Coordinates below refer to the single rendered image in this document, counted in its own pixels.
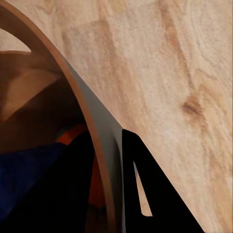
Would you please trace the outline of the trash can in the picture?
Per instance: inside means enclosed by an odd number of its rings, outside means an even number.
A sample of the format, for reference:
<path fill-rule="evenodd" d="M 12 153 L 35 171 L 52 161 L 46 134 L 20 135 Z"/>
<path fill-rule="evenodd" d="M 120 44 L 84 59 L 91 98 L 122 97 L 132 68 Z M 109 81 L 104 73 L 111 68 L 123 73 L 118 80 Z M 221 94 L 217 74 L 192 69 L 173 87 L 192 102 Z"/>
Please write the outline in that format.
<path fill-rule="evenodd" d="M 106 206 L 87 206 L 84 233 L 126 233 L 122 126 L 21 11 L 0 0 L 0 28 L 30 50 L 0 51 L 0 154 L 56 144 L 58 131 L 85 120 Z M 134 162 L 137 179 L 137 167 Z"/>

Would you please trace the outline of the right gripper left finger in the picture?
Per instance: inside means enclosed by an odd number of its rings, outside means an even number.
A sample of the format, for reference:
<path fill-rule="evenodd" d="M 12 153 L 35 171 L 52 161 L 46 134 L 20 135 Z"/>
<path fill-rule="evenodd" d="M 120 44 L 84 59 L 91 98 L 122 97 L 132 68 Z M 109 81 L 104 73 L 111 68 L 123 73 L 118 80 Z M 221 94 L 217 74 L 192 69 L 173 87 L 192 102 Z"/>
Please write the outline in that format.
<path fill-rule="evenodd" d="M 78 135 L 0 223 L 0 233 L 84 233 L 94 162 Z"/>

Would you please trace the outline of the can of soda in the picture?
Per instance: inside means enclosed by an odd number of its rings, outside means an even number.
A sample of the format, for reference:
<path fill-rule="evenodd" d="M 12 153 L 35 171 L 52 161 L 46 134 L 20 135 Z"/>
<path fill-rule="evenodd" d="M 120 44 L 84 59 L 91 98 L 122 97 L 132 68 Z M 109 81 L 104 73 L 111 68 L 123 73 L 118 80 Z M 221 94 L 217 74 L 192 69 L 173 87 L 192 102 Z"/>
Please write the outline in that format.
<path fill-rule="evenodd" d="M 0 223 L 67 147 L 56 143 L 0 154 Z"/>
<path fill-rule="evenodd" d="M 62 143 L 69 146 L 78 135 L 85 131 L 88 131 L 85 120 L 70 122 L 58 131 L 55 136 L 54 143 Z M 102 178 L 96 154 L 94 154 L 88 203 L 97 207 L 99 210 L 106 206 Z"/>

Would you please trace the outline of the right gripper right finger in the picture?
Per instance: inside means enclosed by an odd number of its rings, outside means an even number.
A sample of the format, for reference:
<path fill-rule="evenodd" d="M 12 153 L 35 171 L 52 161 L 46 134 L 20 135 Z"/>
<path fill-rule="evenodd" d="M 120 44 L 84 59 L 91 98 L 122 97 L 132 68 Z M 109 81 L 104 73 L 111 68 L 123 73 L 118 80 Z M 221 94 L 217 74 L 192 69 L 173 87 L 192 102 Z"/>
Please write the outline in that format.
<path fill-rule="evenodd" d="M 205 233 L 141 138 L 122 129 L 126 233 Z M 136 164 L 152 216 L 141 212 Z"/>

